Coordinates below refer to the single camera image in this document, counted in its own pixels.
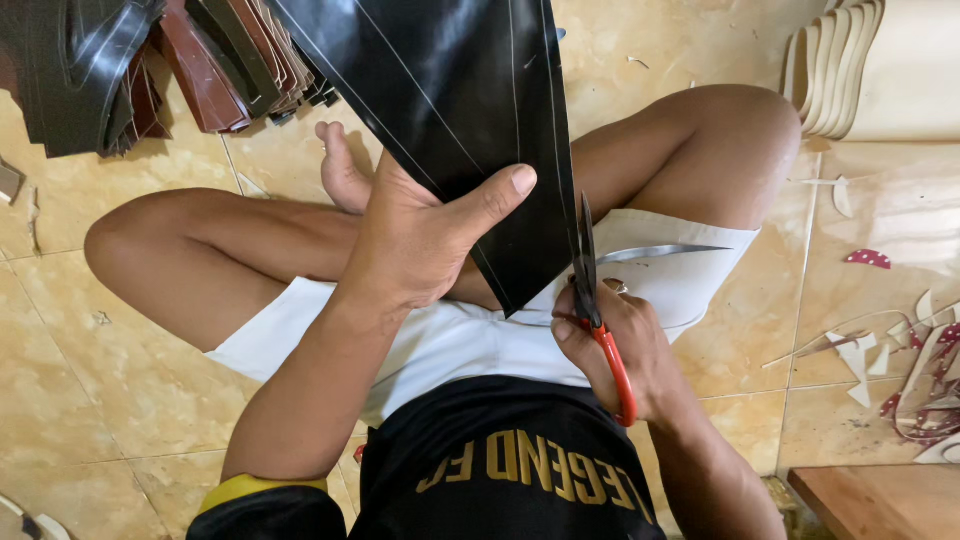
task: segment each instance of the forearm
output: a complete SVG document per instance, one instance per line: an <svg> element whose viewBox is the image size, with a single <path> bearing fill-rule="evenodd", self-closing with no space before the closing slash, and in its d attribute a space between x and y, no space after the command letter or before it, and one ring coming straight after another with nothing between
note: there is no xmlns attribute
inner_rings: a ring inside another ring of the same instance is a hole
<svg viewBox="0 0 960 540"><path fill-rule="evenodd" d="M684 536L785 538L782 519L750 464L716 430L684 384L650 425L663 489Z"/></svg>
<svg viewBox="0 0 960 540"><path fill-rule="evenodd" d="M247 405L223 479L324 478L337 464L408 309L342 282Z"/></svg>

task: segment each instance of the black shirt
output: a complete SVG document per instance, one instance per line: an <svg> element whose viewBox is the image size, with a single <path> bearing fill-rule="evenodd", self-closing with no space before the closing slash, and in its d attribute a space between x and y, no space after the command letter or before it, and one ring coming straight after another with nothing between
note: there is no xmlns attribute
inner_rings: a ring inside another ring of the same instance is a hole
<svg viewBox="0 0 960 540"><path fill-rule="evenodd" d="M589 388L456 380L370 430L349 538L665 538L636 449ZM346 538L325 492L221 503L187 540Z"/></svg>

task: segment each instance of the man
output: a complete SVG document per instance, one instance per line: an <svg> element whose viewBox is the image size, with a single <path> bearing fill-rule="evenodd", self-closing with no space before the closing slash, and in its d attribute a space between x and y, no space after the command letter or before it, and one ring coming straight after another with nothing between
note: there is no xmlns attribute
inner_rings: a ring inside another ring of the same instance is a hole
<svg viewBox="0 0 960 540"><path fill-rule="evenodd" d="M441 205L389 154L375 180L360 175L340 124L317 134L324 186L347 212L188 189L128 203L87 237L110 290L266 381L188 538L344 538L324 478L358 418L372 429L351 538L662 538L636 450L610 415L621 409L610 368L570 322L566 275L507 321L465 263L536 172L507 167ZM599 310L687 538L785 537L669 343L756 236L799 138L773 92L706 86L572 144L598 256L730 248L598 269L619 290L600 286Z"/></svg>

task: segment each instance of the wooden board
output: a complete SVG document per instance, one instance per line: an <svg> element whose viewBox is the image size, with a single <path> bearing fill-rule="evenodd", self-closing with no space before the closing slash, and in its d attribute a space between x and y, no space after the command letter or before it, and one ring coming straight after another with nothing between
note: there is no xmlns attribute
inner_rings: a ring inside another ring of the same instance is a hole
<svg viewBox="0 0 960 540"><path fill-rule="evenodd" d="M801 468L787 481L840 540L960 537L960 465Z"/></svg>

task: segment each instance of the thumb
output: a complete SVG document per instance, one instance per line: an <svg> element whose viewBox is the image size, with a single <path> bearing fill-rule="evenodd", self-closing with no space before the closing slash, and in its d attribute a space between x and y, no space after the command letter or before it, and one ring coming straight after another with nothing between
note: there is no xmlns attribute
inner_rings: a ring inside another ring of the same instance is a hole
<svg viewBox="0 0 960 540"><path fill-rule="evenodd" d="M555 318L550 330L564 356L587 376L600 405L610 412L619 411L620 398L616 393L616 380L613 379L613 372L603 349L593 336L563 317Z"/></svg>
<svg viewBox="0 0 960 540"><path fill-rule="evenodd" d="M513 165L501 169L486 182L447 204L457 228L471 236L475 242L503 218L520 206L537 185L537 171L530 165Z"/></svg>

